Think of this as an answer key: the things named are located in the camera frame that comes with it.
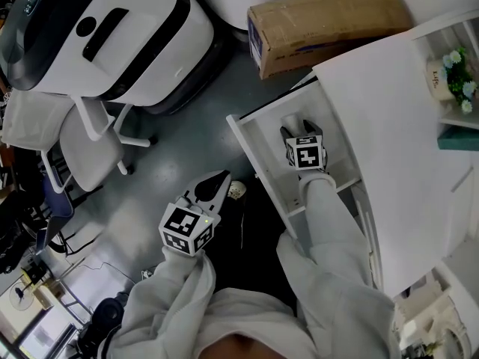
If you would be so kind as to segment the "person's right leg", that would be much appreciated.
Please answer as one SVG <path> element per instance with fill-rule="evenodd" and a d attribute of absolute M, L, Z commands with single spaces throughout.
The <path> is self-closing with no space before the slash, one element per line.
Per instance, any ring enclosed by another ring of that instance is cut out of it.
<path fill-rule="evenodd" d="M 262 292 L 296 309 L 296 296 L 286 278 L 276 248 L 286 230 L 273 202 L 259 180 L 248 184 L 243 231 L 243 286 Z"/>

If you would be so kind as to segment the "person's torso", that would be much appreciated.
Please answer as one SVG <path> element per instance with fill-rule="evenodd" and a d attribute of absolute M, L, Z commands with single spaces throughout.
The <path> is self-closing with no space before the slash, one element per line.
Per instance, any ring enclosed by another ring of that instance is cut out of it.
<path fill-rule="evenodd" d="M 391 317 L 335 309 L 300 317 L 271 295 L 242 289 L 213 294 L 204 312 L 191 359 L 227 338 L 246 338 L 285 359 L 400 359 Z M 122 359 L 113 350 L 119 331 L 100 346 L 101 359 Z"/>

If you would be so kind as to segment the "person's left forearm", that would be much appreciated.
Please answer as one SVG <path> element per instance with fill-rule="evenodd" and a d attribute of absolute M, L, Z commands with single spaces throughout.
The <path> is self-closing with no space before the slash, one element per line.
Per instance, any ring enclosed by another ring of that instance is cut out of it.
<path fill-rule="evenodd" d="M 113 350 L 122 359 L 191 359 L 216 275 L 204 255 L 162 249 L 165 260 L 129 295 Z"/>

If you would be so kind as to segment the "potted flower plant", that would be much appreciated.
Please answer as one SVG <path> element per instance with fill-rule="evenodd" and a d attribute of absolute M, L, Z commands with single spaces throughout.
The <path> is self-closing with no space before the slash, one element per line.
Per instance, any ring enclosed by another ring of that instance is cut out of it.
<path fill-rule="evenodd" d="M 427 83 L 438 101 L 454 100 L 463 114 L 471 114 L 479 99 L 479 69 L 464 47 L 457 47 L 427 63 Z"/>

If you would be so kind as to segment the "person's leg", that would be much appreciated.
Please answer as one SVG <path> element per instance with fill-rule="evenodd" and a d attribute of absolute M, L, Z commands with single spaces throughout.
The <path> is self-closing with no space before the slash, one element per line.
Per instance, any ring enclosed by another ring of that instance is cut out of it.
<path fill-rule="evenodd" d="M 220 228 L 216 235 L 217 246 L 215 270 L 216 291 L 227 288 L 234 282 L 237 263 L 242 248 L 242 219 L 244 206 L 239 200 L 227 197 L 223 203 L 219 224 Z"/>
<path fill-rule="evenodd" d="M 243 231 L 243 286 L 262 292 L 296 309 L 296 296 L 286 278 L 276 248 L 286 230 L 273 202 L 259 180 L 248 184 Z"/>

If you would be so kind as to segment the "floor fan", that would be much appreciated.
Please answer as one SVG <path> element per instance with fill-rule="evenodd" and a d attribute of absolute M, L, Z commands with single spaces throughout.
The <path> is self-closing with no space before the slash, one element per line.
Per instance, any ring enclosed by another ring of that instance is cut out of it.
<path fill-rule="evenodd" d="M 34 301 L 31 284 L 17 282 L 15 283 L 9 293 L 10 304 L 18 311 L 27 310 Z"/>

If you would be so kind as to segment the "white drawer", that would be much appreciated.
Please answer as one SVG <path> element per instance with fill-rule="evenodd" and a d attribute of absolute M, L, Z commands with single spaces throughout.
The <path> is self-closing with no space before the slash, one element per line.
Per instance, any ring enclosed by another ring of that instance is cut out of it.
<path fill-rule="evenodd" d="M 299 177 L 286 158 L 280 135 L 281 119 L 297 114 L 317 124 L 325 137 L 327 172 L 342 191 L 361 180 L 359 168 L 342 125 L 318 79 L 295 86 L 283 96 L 240 117 L 227 117 L 233 133 L 266 189 L 289 234 L 308 246 L 305 207 L 299 194 Z"/>

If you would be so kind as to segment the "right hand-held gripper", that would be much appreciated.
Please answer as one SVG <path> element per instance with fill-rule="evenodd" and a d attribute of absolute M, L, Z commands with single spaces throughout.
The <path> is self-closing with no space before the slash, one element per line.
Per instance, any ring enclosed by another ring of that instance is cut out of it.
<path fill-rule="evenodd" d="M 306 137 L 296 136 L 285 126 L 280 128 L 286 139 L 287 161 L 296 171 L 322 170 L 327 166 L 327 152 L 323 146 L 322 129 L 309 120 L 303 120 Z"/>

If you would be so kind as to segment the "teal book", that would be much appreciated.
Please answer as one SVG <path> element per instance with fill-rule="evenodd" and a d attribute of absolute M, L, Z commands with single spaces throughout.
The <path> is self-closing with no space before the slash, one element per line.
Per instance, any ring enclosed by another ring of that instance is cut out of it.
<path fill-rule="evenodd" d="M 479 130 L 452 126 L 437 139 L 440 150 L 479 152 Z"/>

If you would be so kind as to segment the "white office chair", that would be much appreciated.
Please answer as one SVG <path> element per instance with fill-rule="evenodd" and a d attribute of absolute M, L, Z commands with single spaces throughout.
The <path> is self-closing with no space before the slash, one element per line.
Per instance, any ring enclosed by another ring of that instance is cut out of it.
<path fill-rule="evenodd" d="M 132 106 L 126 104 L 119 116 L 109 115 L 99 101 L 87 101 L 91 122 L 103 126 L 105 132 L 96 141 L 87 133 L 73 99 L 68 96 L 35 91 L 12 90 L 7 101 L 1 140 L 14 147 L 40 153 L 54 192 L 66 189 L 53 173 L 48 152 L 60 144 L 62 156 L 75 180 L 84 191 L 93 191 L 115 169 L 130 175 L 133 168 L 123 163 L 125 145 L 148 148 L 156 137 L 131 138 L 120 133 L 123 121 Z"/>

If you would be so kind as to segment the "white robot with teal emblem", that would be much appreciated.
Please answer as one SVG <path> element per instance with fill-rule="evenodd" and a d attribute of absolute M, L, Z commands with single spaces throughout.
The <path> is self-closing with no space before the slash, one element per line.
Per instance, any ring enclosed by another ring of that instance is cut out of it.
<path fill-rule="evenodd" d="M 17 90 L 170 112 L 214 42 L 197 0 L 15 0 L 0 67 Z"/>

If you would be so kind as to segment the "person's left leg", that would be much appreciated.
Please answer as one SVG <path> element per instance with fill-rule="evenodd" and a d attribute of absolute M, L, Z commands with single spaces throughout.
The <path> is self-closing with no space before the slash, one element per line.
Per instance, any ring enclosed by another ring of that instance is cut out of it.
<path fill-rule="evenodd" d="M 223 203 L 219 224 L 220 228 L 216 235 L 217 246 L 215 270 L 216 291 L 227 288 L 234 282 L 237 263 L 242 248 L 242 219 L 244 206 L 239 200 L 227 197 Z"/>

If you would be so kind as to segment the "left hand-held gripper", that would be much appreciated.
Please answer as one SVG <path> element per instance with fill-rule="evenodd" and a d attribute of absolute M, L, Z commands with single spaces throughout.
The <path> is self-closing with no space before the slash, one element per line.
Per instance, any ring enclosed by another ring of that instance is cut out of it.
<path fill-rule="evenodd" d="M 188 184 L 184 196 L 203 200 L 204 209 L 184 197 L 169 203 L 159 223 L 163 244 L 181 254 L 193 257 L 204 249 L 215 235 L 219 215 L 231 184 L 231 173 L 213 171 Z"/>

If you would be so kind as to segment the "white frayed cloth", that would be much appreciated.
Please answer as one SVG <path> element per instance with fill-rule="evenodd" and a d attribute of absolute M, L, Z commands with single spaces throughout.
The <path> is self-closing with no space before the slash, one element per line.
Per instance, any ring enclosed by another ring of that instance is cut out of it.
<path fill-rule="evenodd" d="M 282 126 L 287 128 L 291 133 L 299 134 L 302 132 L 302 123 L 301 120 L 298 118 L 297 114 L 289 114 L 282 117 L 281 123 Z"/>

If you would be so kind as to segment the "white desk with hutch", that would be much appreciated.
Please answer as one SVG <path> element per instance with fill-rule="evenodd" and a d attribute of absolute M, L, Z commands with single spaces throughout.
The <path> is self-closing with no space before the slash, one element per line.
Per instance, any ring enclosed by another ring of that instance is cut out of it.
<path fill-rule="evenodd" d="M 314 72 L 345 131 L 369 197 L 382 289 L 396 296 L 476 229 L 476 162 L 441 150 L 446 108 L 427 85 L 427 63 L 456 46 L 479 55 L 479 6 L 446 13 L 318 64 Z"/>

